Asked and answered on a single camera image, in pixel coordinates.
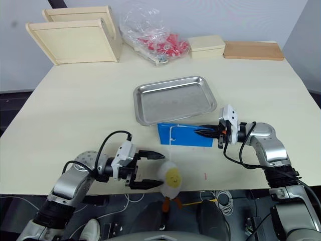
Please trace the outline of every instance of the red object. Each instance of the red object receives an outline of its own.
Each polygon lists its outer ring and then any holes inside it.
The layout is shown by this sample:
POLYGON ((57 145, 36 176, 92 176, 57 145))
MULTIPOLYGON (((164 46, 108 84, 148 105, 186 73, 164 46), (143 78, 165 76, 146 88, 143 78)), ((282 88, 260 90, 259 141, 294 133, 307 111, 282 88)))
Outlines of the red object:
POLYGON ((179 41, 178 34, 170 34, 165 42, 156 43, 153 39, 139 39, 151 51, 156 51, 158 54, 165 54, 169 57, 179 57, 184 54, 189 44, 186 41, 179 41))

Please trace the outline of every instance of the wooden board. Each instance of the wooden board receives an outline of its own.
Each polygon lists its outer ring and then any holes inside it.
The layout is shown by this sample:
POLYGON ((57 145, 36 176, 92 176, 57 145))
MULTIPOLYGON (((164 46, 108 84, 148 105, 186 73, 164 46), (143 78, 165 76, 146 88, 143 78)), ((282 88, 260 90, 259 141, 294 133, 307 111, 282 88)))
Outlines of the wooden board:
POLYGON ((26 24, 26 29, 55 64, 118 62, 103 19, 26 24))
POLYGON ((122 38, 110 6, 44 9, 42 11, 42 15, 47 22, 97 20, 100 18, 104 19, 106 24, 106 36, 109 41, 111 51, 116 57, 116 62, 118 62, 122 49, 122 38))
POLYGON ((284 55, 276 43, 225 41, 225 44, 223 55, 226 59, 284 59, 284 55))

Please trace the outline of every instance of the cardboard lid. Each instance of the cardboard lid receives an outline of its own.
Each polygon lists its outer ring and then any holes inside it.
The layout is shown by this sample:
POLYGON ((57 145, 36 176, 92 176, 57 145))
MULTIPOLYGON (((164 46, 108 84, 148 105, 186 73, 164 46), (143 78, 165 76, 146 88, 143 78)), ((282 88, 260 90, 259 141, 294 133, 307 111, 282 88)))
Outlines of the cardboard lid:
POLYGON ((192 51, 225 48, 225 43, 219 35, 188 38, 192 51))

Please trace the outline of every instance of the plastic bag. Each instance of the plastic bag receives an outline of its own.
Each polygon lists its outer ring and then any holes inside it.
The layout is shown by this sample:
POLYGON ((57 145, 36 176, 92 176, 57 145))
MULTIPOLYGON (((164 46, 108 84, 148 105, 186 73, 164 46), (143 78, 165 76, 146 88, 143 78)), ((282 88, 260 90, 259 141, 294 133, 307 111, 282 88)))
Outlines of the plastic bag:
POLYGON ((119 28, 124 41, 155 65, 179 58, 190 48, 164 26, 159 10, 142 3, 131 4, 123 12, 119 28))

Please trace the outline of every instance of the white table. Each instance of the white table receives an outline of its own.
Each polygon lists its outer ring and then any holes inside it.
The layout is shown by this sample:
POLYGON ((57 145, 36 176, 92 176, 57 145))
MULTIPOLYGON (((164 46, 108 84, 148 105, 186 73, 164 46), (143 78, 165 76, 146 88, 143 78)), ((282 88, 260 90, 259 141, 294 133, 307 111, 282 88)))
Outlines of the white table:
MULTIPOLYGON (((64 164, 87 150, 98 150, 112 131, 128 130, 141 149, 154 150, 176 162, 182 191, 267 188, 262 170, 247 170, 213 148, 160 145, 156 126, 135 120, 133 91, 141 84, 199 75, 218 102, 209 114, 176 121, 216 124, 219 108, 231 104, 239 121, 274 126, 292 166, 308 185, 321 185, 320 109, 294 70, 284 61, 189 57, 155 67, 124 46, 120 63, 54 66, 0 139, 0 192, 48 194, 64 164)), ((114 155, 125 136, 110 140, 114 155)), ((240 144, 229 146, 238 157, 240 144)), ((258 164, 254 150, 244 148, 247 163, 258 164)), ((153 178, 163 161, 139 162, 138 178, 153 178)), ((147 190, 155 192, 158 188, 147 190)), ((89 194, 131 191, 124 181, 95 182, 89 194)))

